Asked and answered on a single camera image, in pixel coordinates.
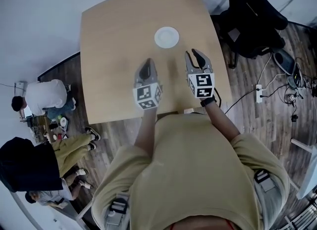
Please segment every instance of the khaki t-shirt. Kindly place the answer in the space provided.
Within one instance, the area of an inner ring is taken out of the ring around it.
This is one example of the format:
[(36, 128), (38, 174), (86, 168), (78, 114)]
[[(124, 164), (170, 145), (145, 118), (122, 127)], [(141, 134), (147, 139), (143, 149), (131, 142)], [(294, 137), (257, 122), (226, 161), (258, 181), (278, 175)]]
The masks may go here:
[(169, 115), (156, 124), (152, 161), (138, 147), (118, 150), (94, 195), (92, 214), (104, 229), (102, 211), (118, 192), (129, 190), (132, 230), (163, 230), (195, 215), (262, 230), (253, 184), (259, 169), (280, 178), (284, 205), (288, 175), (258, 139), (243, 134), (229, 143), (208, 116)]

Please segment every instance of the black jacket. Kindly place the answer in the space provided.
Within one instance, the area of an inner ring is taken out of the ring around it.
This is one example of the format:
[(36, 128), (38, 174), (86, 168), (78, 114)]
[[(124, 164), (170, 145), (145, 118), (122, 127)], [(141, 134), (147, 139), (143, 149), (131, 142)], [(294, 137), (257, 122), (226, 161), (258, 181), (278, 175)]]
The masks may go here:
[(20, 137), (6, 142), (0, 148), (0, 180), (11, 192), (62, 189), (52, 145), (33, 146)]

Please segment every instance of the khaki pants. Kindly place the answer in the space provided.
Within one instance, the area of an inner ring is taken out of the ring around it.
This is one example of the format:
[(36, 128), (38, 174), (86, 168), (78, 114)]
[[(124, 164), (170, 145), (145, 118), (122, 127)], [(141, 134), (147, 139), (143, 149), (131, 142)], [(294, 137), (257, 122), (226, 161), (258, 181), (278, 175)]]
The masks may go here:
[(63, 177), (89, 151), (90, 134), (58, 140), (52, 143), (57, 159), (59, 176)]

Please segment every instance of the black wristwatch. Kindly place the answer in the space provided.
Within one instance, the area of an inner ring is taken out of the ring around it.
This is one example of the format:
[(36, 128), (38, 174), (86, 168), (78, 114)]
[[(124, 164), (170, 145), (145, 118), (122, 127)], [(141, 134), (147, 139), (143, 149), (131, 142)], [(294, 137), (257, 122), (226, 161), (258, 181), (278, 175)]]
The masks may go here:
[(217, 102), (214, 96), (212, 96), (210, 98), (206, 98), (203, 101), (200, 101), (200, 105), (202, 105), (202, 107), (204, 108), (205, 106), (207, 106), (208, 104), (210, 104), (213, 101)]

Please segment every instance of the dark hair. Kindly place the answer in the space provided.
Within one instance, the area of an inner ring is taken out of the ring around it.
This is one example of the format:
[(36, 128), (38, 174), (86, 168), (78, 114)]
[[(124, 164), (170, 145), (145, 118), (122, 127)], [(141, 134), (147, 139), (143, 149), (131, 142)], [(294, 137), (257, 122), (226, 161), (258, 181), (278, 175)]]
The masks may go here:
[(26, 193), (25, 193), (25, 199), (26, 199), (26, 201), (28, 201), (30, 204), (36, 203), (36, 201), (34, 201), (34, 200), (32, 199), (32, 197), (30, 196), (29, 192), (26, 192)]
[(23, 98), (21, 96), (14, 96), (12, 99), (11, 106), (14, 111), (19, 112), (24, 105)]

